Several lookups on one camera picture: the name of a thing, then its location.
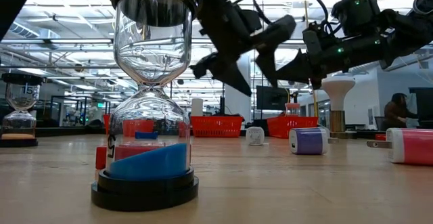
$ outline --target pink cylinder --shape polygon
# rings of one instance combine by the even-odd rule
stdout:
[[[433,165],[433,130],[388,129],[386,141],[392,144],[391,162]]]

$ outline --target red plastic basket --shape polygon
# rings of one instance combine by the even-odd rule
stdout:
[[[288,139],[290,129],[317,127],[318,120],[315,116],[279,116],[268,118],[269,136]]]
[[[241,116],[192,116],[194,137],[239,137]]]

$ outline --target ceiling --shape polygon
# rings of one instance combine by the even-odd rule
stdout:
[[[306,27],[306,22],[303,22],[302,18],[306,16],[305,10],[309,22],[322,20],[323,10],[315,0],[257,1],[271,20],[276,20],[285,14],[298,19],[292,40],[281,45],[275,53],[277,67],[283,66],[294,58],[296,49],[304,49],[302,31]],[[329,11],[337,1],[339,0],[323,0]],[[407,13],[412,2],[413,0],[378,1],[382,9],[397,9],[401,13]],[[240,6],[243,9],[253,9],[252,0],[244,0]],[[26,67],[20,71],[54,78],[55,83],[65,87],[71,88],[71,85],[76,85],[72,88],[73,91],[132,92],[137,86],[118,68],[112,54],[114,14],[115,10],[110,0],[27,0],[14,22],[14,31],[10,30],[5,40],[0,43],[1,65]],[[200,23],[194,20],[192,64],[215,51],[210,40],[199,33],[200,29]],[[29,43],[30,40],[25,38],[70,39],[70,41],[47,45]],[[249,56],[253,61],[256,53],[251,51]],[[88,68],[74,70],[71,66]],[[261,72],[254,66],[254,62],[251,63],[251,77],[261,78]],[[205,104],[218,104],[223,88],[220,82],[211,80],[209,76],[202,80],[195,80],[190,69],[179,78],[183,79],[184,83],[180,85],[175,81],[172,90],[173,95],[176,93],[177,101],[184,102],[191,97],[209,97]],[[282,85],[292,87],[286,82]],[[300,89],[304,88],[304,85],[295,85],[295,87]]]

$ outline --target desk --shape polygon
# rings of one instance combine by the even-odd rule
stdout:
[[[391,164],[363,140],[325,156],[295,156],[287,140],[194,139],[199,197],[154,212],[92,205],[95,147],[104,135],[39,138],[0,149],[0,217],[13,224],[408,224],[433,219],[433,169]]]

